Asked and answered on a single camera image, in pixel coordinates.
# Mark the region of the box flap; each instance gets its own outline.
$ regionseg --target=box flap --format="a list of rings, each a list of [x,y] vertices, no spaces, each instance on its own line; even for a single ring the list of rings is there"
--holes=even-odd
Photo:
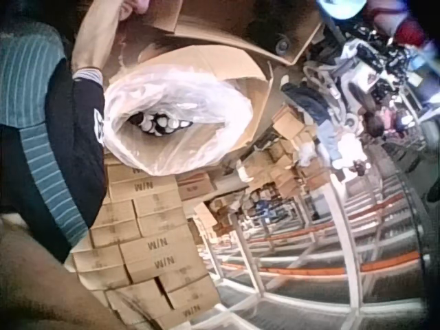
[[[256,53],[258,55],[264,56],[270,60],[276,61],[284,65],[292,65],[291,62],[285,60],[284,58],[277,56],[259,46],[247,42],[246,40],[240,38],[239,36],[234,36],[230,33],[216,30],[213,27],[207,25],[194,24],[185,21],[178,21],[175,28],[175,33],[173,36],[179,38],[190,38],[197,40],[209,41],[211,43],[220,43],[223,45],[229,45],[233,47],[240,48],[242,50],[247,50],[249,52]]]
[[[183,65],[213,73],[219,80],[256,78],[266,80],[260,67],[243,50],[222,46],[188,46],[152,58],[137,66]]]
[[[270,74],[267,84],[262,84],[257,80],[247,81],[247,97],[251,100],[254,113],[251,122],[246,127],[245,132],[230,151],[243,148],[254,139],[255,133],[261,121],[261,117],[263,116],[263,112],[266,108],[267,101],[269,100],[270,91],[272,90],[272,85],[274,82],[274,72],[272,70],[272,66],[270,63],[267,64],[269,65]]]
[[[154,28],[173,32],[183,2],[184,0],[151,0],[142,20],[145,24]]]

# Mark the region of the clear plastic bag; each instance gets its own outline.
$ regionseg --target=clear plastic bag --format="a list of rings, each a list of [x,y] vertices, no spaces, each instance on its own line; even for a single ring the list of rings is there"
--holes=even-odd
[[[252,119],[252,105],[232,85],[187,67],[135,70],[105,92],[104,143],[123,163],[150,175],[171,175],[218,162]],[[155,137],[127,122],[134,114],[162,111],[194,124]]]

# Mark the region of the stacked cardboard boxes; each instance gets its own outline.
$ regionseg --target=stacked cardboard boxes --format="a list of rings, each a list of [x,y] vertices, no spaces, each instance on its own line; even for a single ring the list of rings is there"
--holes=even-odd
[[[190,175],[178,175],[177,185],[182,201],[207,195],[215,190],[207,172],[201,171]]]
[[[295,111],[290,107],[283,107],[273,118],[274,128],[293,146],[295,151],[299,151],[301,146],[306,143],[313,143],[316,137],[316,125],[305,126],[296,115]],[[277,147],[272,151],[275,155],[280,155],[280,148]],[[282,197],[292,197],[299,193],[298,181],[294,184],[292,173],[282,171],[279,168],[286,169],[288,166],[287,158],[277,161],[277,168],[271,172],[271,176],[276,182],[277,188]],[[319,158],[313,158],[308,167],[297,167],[297,177],[300,178],[305,186],[310,190],[318,189],[330,180],[329,170],[324,166]]]
[[[217,304],[176,179],[123,165],[107,174],[106,204],[65,267],[130,326],[170,329]]]

